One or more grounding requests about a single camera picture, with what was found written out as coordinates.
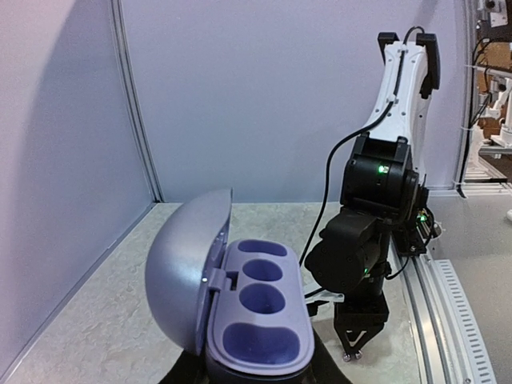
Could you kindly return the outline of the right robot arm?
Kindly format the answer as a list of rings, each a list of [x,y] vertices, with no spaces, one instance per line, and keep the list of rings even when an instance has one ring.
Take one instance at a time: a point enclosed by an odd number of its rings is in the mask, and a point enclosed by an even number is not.
[[[384,74],[366,124],[346,139],[352,150],[339,212],[314,223],[299,259],[316,282],[306,293],[308,311],[333,303],[345,361],[360,358],[388,320],[383,285],[398,276],[390,250],[408,262],[426,252],[435,231],[422,147],[440,86],[438,40],[412,26],[404,37],[381,32],[378,45]]]

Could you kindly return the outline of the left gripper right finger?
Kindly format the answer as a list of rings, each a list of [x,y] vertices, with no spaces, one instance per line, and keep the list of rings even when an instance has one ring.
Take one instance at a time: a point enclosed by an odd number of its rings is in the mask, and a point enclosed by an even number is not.
[[[314,354],[302,378],[302,384],[351,384],[352,381],[340,370],[316,330]]]

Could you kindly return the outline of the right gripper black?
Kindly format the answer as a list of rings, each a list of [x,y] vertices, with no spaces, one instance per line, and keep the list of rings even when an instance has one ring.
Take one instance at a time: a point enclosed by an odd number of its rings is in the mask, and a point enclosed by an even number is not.
[[[345,357],[361,357],[362,348],[379,334],[389,319],[384,294],[363,302],[348,301],[334,306],[334,326]]]

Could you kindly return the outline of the purple earbud charging case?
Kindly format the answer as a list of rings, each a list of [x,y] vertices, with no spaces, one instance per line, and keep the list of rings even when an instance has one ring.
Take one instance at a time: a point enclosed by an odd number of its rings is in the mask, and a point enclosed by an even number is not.
[[[213,383],[298,383],[314,333],[297,256],[276,242],[230,242],[231,208],[231,190],[216,190],[169,216],[146,260],[150,312]]]

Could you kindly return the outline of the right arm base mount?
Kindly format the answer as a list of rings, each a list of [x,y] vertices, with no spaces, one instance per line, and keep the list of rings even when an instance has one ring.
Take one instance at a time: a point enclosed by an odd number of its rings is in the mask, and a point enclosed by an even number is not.
[[[429,243],[442,234],[432,210],[420,209],[415,216],[393,231],[394,248],[399,257],[417,257],[427,253]]]

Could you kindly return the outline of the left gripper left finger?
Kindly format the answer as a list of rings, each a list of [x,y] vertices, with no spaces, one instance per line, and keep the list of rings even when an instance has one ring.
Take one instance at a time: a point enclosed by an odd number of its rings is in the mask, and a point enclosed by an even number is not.
[[[183,350],[170,371],[160,384],[203,384],[208,383],[208,373],[202,355]]]

